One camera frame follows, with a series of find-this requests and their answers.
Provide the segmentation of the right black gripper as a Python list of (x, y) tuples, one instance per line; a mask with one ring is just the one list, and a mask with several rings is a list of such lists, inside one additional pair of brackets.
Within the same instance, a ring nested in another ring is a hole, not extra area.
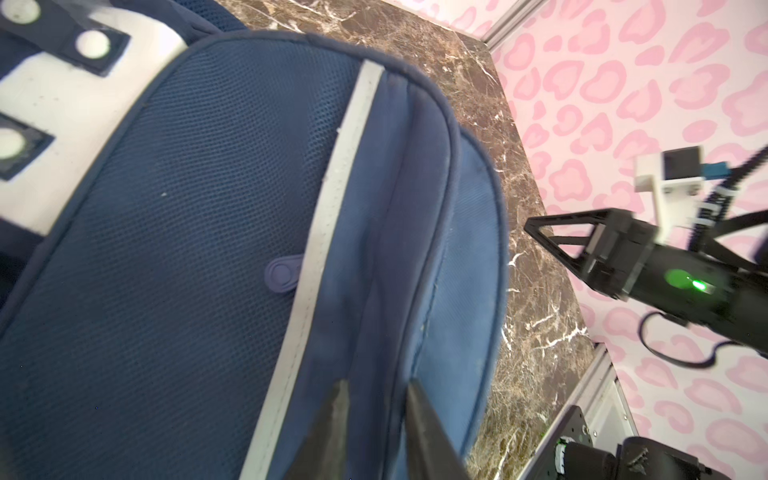
[(766, 259), (716, 241), (706, 254), (658, 244), (655, 226), (617, 208), (530, 217), (524, 231), (592, 290), (767, 354)]

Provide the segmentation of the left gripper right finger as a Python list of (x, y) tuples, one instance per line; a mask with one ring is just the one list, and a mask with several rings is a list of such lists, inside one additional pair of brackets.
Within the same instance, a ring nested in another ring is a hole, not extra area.
[(409, 382), (406, 392), (406, 457), (411, 480), (469, 480), (417, 380)]

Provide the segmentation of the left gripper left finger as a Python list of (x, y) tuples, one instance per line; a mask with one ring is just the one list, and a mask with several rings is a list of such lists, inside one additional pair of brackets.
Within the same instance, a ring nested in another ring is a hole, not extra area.
[(350, 410), (349, 382), (335, 382), (313, 424), (302, 442), (285, 480), (345, 479), (347, 461), (348, 420)]

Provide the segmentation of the navy blue student backpack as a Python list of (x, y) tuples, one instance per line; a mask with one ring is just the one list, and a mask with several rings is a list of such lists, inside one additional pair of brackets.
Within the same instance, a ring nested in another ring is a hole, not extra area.
[(417, 68), (213, 1), (2, 3), (3, 478), (284, 479), (343, 379), (345, 479), (410, 479), (411, 380), (466, 470), (507, 260)]

